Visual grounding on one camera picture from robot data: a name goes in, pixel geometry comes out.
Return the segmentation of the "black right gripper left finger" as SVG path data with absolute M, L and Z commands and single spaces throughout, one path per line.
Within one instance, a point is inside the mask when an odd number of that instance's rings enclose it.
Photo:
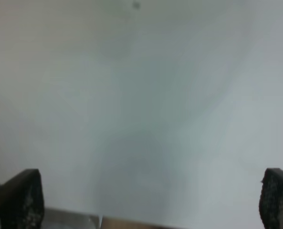
M 40 229 L 44 213 L 38 169 L 26 169 L 0 184 L 0 229 Z

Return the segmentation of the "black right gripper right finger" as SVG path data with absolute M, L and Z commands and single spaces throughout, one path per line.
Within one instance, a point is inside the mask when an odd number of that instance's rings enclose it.
M 259 214 L 265 229 L 283 229 L 283 170 L 279 168 L 265 170 Z

